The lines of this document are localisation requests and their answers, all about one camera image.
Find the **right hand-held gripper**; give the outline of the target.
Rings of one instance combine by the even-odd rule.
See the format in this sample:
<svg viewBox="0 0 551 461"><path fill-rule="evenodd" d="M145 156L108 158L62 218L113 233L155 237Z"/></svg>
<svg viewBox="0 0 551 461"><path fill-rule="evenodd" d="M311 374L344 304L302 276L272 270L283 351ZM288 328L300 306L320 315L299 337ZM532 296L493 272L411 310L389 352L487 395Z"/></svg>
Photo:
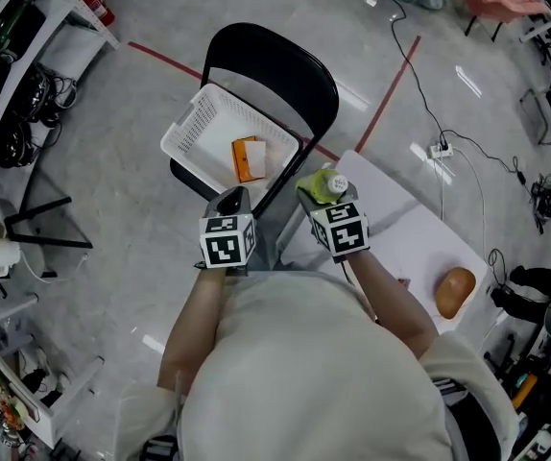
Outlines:
<svg viewBox="0 0 551 461"><path fill-rule="evenodd" d="M313 225L314 234L332 257L342 257L367 250L369 243L368 219L358 206L356 186L350 182L338 200L338 205L319 204L305 190L298 190L300 205Z"/></svg>

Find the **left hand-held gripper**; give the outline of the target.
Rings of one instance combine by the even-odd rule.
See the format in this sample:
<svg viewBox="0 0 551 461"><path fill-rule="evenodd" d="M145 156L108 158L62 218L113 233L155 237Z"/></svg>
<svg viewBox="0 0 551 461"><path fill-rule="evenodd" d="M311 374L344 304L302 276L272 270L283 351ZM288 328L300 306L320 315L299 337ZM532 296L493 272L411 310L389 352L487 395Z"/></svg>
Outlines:
<svg viewBox="0 0 551 461"><path fill-rule="evenodd" d="M200 244L207 268L245 267L256 244L248 189L231 188L212 199L199 222Z"/></svg>

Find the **green drink bottle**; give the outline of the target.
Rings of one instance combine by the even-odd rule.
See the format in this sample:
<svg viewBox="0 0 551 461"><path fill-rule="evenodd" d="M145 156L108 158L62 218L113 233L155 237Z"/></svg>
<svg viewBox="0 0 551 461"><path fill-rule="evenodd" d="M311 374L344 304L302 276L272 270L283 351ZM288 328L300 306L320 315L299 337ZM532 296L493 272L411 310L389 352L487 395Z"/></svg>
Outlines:
<svg viewBox="0 0 551 461"><path fill-rule="evenodd" d="M296 189L304 191L319 205L333 204L346 194L348 179L335 169L323 168L298 179Z"/></svg>

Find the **orange tissue packet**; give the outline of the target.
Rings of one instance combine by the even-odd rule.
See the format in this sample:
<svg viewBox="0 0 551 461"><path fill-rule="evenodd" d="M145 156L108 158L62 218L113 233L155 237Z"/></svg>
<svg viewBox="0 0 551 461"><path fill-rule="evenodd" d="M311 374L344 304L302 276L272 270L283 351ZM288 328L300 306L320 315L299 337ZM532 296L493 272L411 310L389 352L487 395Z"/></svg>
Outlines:
<svg viewBox="0 0 551 461"><path fill-rule="evenodd" d="M266 176L267 144L256 135L231 143L233 167L240 183L262 180Z"/></svg>

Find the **brown wooden bowl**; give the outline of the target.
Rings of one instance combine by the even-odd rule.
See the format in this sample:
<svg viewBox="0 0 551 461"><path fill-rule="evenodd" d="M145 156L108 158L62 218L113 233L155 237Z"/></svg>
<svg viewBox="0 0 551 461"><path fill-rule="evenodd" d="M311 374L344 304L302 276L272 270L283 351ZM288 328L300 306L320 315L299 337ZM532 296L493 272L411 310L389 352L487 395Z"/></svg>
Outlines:
<svg viewBox="0 0 551 461"><path fill-rule="evenodd" d="M435 291L435 304L442 317L452 320L476 286L476 277L467 268L446 272Z"/></svg>

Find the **person's left forearm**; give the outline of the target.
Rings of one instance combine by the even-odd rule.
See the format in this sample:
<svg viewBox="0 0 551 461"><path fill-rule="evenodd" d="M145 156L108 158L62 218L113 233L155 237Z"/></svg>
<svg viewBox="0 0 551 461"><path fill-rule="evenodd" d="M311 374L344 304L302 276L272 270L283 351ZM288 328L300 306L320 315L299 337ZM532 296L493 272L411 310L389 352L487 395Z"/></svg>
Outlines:
<svg viewBox="0 0 551 461"><path fill-rule="evenodd" d="M198 274L167 339L156 383L159 388L184 396L190 392L198 371L214 350L226 276L225 268Z"/></svg>

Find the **person's right forearm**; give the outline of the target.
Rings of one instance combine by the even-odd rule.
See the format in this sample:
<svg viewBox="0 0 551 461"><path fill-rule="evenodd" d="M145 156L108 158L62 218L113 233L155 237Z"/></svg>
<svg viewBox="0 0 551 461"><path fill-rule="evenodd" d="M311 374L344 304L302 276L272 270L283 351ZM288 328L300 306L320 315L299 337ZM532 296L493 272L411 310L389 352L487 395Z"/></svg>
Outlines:
<svg viewBox="0 0 551 461"><path fill-rule="evenodd" d="M350 254L347 262L379 324L420 358L439 335L424 307L369 250Z"/></svg>

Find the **white marble table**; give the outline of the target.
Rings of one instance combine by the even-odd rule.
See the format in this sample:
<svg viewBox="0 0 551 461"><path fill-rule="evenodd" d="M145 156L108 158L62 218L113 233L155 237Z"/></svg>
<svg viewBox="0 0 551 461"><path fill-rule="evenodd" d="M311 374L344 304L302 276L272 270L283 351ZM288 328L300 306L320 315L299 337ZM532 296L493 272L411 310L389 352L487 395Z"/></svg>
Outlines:
<svg viewBox="0 0 551 461"><path fill-rule="evenodd" d="M486 263L429 208L358 153L346 151L335 170L358 191L369 221L371 252L393 276L409 281L410 292L439 332L456 329L476 292L470 293L455 317L445 319L436 307L435 290L455 267L470 270L479 288L488 271Z"/></svg>

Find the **person's blue jeans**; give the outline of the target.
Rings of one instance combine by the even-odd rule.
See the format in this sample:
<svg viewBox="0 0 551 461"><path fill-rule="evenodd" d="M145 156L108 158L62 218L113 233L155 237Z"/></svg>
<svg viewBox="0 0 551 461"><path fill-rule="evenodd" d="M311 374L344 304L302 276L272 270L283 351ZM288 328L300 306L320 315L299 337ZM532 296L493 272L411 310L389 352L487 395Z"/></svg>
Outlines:
<svg viewBox="0 0 551 461"><path fill-rule="evenodd" d="M283 263L281 255L293 239L293 235L307 220L307 216L300 207L284 220L283 216L275 219L266 215L256 220L257 245L250 258L248 270L250 272L267 271L313 271L310 263L290 261Z"/></svg>

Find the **white perforated basket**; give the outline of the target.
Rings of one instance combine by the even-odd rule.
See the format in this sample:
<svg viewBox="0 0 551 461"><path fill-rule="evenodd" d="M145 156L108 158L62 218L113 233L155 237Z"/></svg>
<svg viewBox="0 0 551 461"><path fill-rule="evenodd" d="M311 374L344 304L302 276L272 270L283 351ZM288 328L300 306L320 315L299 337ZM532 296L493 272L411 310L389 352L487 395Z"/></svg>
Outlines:
<svg viewBox="0 0 551 461"><path fill-rule="evenodd" d="M239 184L232 142L255 136L266 143L266 176L246 184L258 211L301 150L299 139L269 116L215 84L203 86L185 114L160 140L173 175L210 201Z"/></svg>

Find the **black folding chair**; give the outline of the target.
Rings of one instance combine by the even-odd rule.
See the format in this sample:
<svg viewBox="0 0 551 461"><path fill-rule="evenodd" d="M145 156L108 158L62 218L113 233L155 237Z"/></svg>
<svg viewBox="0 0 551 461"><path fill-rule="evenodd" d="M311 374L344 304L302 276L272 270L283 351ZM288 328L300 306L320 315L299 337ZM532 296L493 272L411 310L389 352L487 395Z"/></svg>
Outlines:
<svg viewBox="0 0 551 461"><path fill-rule="evenodd" d="M310 131L309 139L303 140L266 112L226 89L295 135L301 144L300 152L276 181L267 201L258 211L252 210L254 217L260 217L334 123L339 109L337 86L327 68L309 52L291 40L252 23L228 25L211 39L201 88L214 84L209 80L212 69L231 72L266 87L288 105Z"/></svg>

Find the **person's cream shirt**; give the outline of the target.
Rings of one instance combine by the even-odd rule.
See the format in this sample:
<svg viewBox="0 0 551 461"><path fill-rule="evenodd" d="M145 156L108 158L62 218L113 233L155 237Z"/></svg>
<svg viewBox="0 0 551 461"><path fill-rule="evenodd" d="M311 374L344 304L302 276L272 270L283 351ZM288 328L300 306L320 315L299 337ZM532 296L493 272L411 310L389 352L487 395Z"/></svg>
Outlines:
<svg viewBox="0 0 551 461"><path fill-rule="evenodd" d="M456 333L414 355L330 276L274 272L225 290L215 346L188 390L134 385L113 456L156 438L180 461L508 461L515 410Z"/></svg>

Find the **overturned black-legged stool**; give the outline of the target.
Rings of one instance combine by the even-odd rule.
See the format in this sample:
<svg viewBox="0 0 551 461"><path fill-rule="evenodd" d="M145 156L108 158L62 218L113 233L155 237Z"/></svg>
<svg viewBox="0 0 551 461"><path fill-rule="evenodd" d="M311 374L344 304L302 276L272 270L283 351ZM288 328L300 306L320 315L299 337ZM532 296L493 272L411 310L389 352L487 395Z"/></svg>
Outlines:
<svg viewBox="0 0 551 461"><path fill-rule="evenodd" d="M46 237L42 235L34 235L32 232L22 233L16 231L15 226L17 224L28 223L38 215L71 203L71 197L64 197L41 206L35 206L33 208L17 212L11 202L0 199L0 224L4 228L3 241L7 241L11 244L12 251L17 252L21 256L27 268L36 279L42 280L41 277L36 276L33 268L30 266L30 261L26 259L24 253L24 250L27 249L29 246L52 246L59 248L92 250L93 245L87 238L85 238L83 241L76 241Z"/></svg>

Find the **pile of black headsets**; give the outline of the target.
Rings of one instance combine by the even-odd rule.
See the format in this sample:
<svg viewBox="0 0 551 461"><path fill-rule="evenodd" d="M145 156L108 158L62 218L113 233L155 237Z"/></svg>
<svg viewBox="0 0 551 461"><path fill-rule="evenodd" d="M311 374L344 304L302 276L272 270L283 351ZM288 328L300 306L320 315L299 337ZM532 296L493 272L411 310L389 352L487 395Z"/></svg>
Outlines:
<svg viewBox="0 0 551 461"><path fill-rule="evenodd" d="M76 80L40 63L31 64L0 121L0 167L32 164L41 150L50 147L45 140L38 143L32 125L61 127L61 113L72 108L77 97Z"/></svg>

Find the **red fire extinguisher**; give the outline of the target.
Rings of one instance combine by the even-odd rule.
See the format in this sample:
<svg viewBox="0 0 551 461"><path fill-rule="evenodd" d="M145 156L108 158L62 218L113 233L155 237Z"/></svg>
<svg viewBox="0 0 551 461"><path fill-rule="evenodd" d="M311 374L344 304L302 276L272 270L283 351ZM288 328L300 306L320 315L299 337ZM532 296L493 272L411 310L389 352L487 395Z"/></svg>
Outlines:
<svg viewBox="0 0 551 461"><path fill-rule="evenodd" d="M113 12L108 8L104 0L83 1L105 26L109 26L114 22L115 16Z"/></svg>

